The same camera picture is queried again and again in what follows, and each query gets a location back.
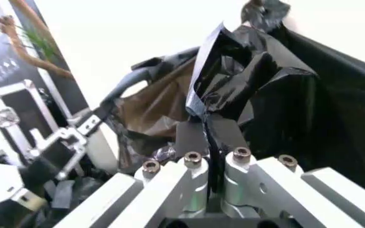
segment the bolt head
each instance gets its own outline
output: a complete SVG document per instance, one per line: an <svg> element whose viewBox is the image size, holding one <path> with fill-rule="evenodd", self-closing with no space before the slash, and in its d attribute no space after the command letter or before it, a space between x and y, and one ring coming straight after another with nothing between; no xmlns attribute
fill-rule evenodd
<svg viewBox="0 0 365 228"><path fill-rule="evenodd" d="M200 153L192 151L184 156L184 165L189 169L197 169L201 167L202 156Z"/></svg>
<svg viewBox="0 0 365 228"><path fill-rule="evenodd" d="M289 168L293 172L295 172L295 169L298 165L298 161L293 156L287 154L280 155L279 162L281 162L285 167Z"/></svg>
<svg viewBox="0 0 365 228"><path fill-rule="evenodd" d="M143 176L151 179L160 171L160 164L158 161L146 161L142 165Z"/></svg>
<svg viewBox="0 0 365 228"><path fill-rule="evenodd" d="M238 163L243 163L243 164L249 163L250 157L251 157L251 151L249 148L237 147L233 151L233 159Z"/></svg>

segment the aluminum frame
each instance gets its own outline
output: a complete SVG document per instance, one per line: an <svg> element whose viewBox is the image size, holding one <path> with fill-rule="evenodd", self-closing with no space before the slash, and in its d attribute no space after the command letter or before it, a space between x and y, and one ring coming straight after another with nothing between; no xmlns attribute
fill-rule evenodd
<svg viewBox="0 0 365 228"><path fill-rule="evenodd" d="M170 161L108 227L158 227L181 214L193 191L191 172Z"/></svg>
<svg viewBox="0 0 365 228"><path fill-rule="evenodd" d="M365 227L365 189L332 168L307 172L301 178Z"/></svg>
<svg viewBox="0 0 365 228"><path fill-rule="evenodd" d="M54 227L107 227L142 189L140 181L117 173Z"/></svg>
<svg viewBox="0 0 365 228"><path fill-rule="evenodd" d="M30 93L31 97L35 101L36 105L38 106L38 109L42 113L52 132L57 131L58 125L54 120L53 115L50 113L48 107L43 102L43 99L41 98L40 94L37 91L37 88L35 87L34 83L31 80L26 79L20 83L15 83L12 85L0 87L0 110L7 107L1 98L2 96L22 90L27 90ZM8 134L12 137L12 140L14 141L14 143L19 148L22 154L26 154L27 151L32 148L25 134L19 128L18 125L13 125L5 129L8 132Z"/></svg>
<svg viewBox="0 0 365 228"><path fill-rule="evenodd" d="M286 212L304 227L362 227L276 158L247 168L232 157L232 152L226 157L226 176L244 190L250 206L261 208L267 216Z"/></svg>

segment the screw hole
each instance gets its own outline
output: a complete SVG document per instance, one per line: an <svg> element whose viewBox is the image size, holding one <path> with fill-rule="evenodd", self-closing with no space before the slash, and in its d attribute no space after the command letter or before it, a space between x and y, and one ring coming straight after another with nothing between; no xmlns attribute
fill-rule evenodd
<svg viewBox="0 0 365 228"><path fill-rule="evenodd" d="M283 160L285 162L293 162L292 159L290 157L284 157Z"/></svg>
<svg viewBox="0 0 365 228"><path fill-rule="evenodd" d="M191 153L190 155L188 155L189 158L195 159L198 158L198 155L195 153Z"/></svg>
<svg viewBox="0 0 365 228"><path fill-rule="evenodd" d="M146 163L146 167L147 168L152 168L154 166L156 166L156 164L154 162L148 162L148 163Z"/></svg>
<svg viewBox="0 0 365 228"><path fill-rule="evenodd" d="M29 201L29 199L26 196L22 196L20 199L23 200L24 202Z"/></svg>
<svg viewBox="0 0 365 228"><path fill-rule="evenodd" d="M267 193L267 186L264 183L260 183L260 191L263 194Z"/></svg>
<svg viewBox="0 0 365 228"><path fill-rule="evenodd" d="M247 154L247 150L243 148L238 149L238 152L241 154Z"/></svg>

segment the black plastic bag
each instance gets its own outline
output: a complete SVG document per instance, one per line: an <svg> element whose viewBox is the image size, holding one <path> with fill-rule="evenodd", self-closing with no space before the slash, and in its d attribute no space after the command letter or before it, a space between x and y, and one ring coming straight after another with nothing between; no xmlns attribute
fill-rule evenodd
<svg viewBox="0 0 365 228"><path fill-rule="evenodd" d="M193 49L182 57L155 58L140 64L128 77L134 82L139 80L133 75L155 80L138 96L149 93L155 101L156 95L167 94L156 89L158 85L176 83L178 100L185 101L187 112L179 102L172 102L181 118L172 118L172 127L152 134L128 126L121 115L125 103L139 104L135 95L120 99L121 93L115 92L117 96L108 96L103 104L115 107L107 123L118 135L120 171L134 172L145 159L153 159L156 150L174 142L175 124L186 121L189 115L201 119L209 130L207 118L216 113L238 122L257 158L290 154L307 171L330 166L365 188L365 63L285 27L271 34L278 40L247 26L229 32L220 25L198 55ZM177 64L169 65L167 59ZM163 65L172 67L158 70ZM158 108L160 114L150 120L151 126L169 115L169 110ZM211 157L221 150L210 147ZM231 147L224 145L222 150L226 153Z"/></svg>

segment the silver metal block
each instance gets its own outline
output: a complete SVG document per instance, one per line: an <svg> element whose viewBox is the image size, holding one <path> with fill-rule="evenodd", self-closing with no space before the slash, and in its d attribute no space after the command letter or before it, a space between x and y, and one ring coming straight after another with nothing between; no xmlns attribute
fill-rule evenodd
<svg viewBox="0 0 365 228"><path fill-rule="evenodd" d="M134 178L117 173L62 219L55 228L107 227L143 189Z"/></svg>
<svg viewBox="0 0 365 228"><path fill-rule="evenodd" d="M192 174L192 184L195 191L192 194L190 203L184 207L184 212L196 212L206 207L207 189L208 189L208 163L204 158L200 158L201 162L196 168L189 169ZM179 165L186 163L185 158L178 161Z"/></svg>
<svg viewBox="0 0 365 228"><path fill-rule="evenodd" d="M260 218L260 215L251 206L235 206L221 200L221 209L231 218Z"/></svg>
<svg viewBox="0 0 365 228"><path fill-rule="evenodd" d="M203 218L205 215L206 208L202 208L201 210L195 212L183 212L179 215L179 218Z"/></svg>
<svg viewBox="0 0 365 228"><path fill-rule="evenodd" d="M158 227L165 217L181 214L193 190L191 172L170 161L109 227Z"/></svg>
<svg viewBox="0 0 365 228"><path fill-rule="evenodd" d="M301 178L365 227L365 189L332 168L307 172Z"/></svg>
<svg viewBox="0 0 365 228"><path fill-rule="evenodd" d="M279 217L286 212L305 227L361 227L277 159L241 165L231 163L230 154L225 174L238 184L238 192L244 194L241 198L247 195L248 204L261 208L267 216ZM231 203L233 196L227 194L225 199Z"/></svg>

